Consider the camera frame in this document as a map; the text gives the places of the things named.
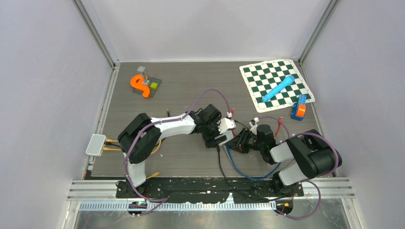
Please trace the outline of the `white network switch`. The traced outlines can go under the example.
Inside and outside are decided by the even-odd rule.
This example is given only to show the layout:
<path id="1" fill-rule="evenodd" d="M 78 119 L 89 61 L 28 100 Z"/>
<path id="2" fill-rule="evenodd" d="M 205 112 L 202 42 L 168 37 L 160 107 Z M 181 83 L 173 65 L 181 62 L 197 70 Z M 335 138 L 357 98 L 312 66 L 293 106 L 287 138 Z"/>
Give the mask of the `white network switch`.
<path id="1" fill-rule="evenodd" d="M 234 139 L 234 137 L 235 137 L 232 132 L 225 133 L 225 135 L 227 135 L 227 142 L 231 141 L 231 140 Z"/>

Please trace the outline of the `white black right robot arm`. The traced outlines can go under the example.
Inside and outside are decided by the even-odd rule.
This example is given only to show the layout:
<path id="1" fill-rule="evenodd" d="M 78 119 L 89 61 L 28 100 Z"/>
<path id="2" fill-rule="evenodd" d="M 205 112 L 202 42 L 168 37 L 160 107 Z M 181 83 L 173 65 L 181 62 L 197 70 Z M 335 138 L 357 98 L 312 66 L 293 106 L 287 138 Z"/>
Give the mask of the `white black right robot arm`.
<path id="1" fill-rule="evenodd" d="M 290 193 L 293 185 L 300 181 L 334 172 L 342 165 L 338 151 L 315 129 L 277 144 L 271 127 L 258 125 L 254 132 L 244 128 L 225 145 L 240 153 L 259 151 L 263 160 L 271 165 L 290 160 L 292 163 L 273 173 L 270 180 L 270 189 L 278 196 Z"/>

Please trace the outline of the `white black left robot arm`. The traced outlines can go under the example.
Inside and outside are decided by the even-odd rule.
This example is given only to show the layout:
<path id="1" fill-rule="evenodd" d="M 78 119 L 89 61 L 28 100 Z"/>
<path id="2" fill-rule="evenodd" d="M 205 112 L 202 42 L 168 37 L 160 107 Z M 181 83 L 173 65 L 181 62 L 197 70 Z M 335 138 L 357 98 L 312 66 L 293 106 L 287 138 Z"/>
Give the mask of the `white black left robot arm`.
<path id="1" fill-rule="evenodd" d="M 204 109 L 166 118 L 152 118 L 140 113 L 117 137 L 125 153 L 129 193 L 136 198 L 146 193 L 145 160 L 160 140 L 175 135 L 201 134 L 206 148 L 216 148 L 234 137 L 232 128 L 234 122 L 222 117 L 212 104 Z"/>

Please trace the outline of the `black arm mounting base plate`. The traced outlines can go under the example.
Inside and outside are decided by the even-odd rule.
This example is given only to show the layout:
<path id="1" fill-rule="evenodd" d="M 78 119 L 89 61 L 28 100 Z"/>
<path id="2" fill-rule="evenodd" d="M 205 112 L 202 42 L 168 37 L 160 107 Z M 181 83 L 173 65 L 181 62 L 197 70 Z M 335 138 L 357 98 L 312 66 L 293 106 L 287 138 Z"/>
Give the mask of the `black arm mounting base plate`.
<path id="1" fill-rule="evenodd" d="M 117 198 L 142 196 L 167 203 L 224 203 L 233 197 L 235 203 L 261 203 L 263 199 L 278 200 L 302 197 L 302 186 L 293 185 L 287 191 L 274 191 L 270 181 L 223 177 L 155 177 L 148 179 L 134 191 L 127 180 L 115 183 Z"/>

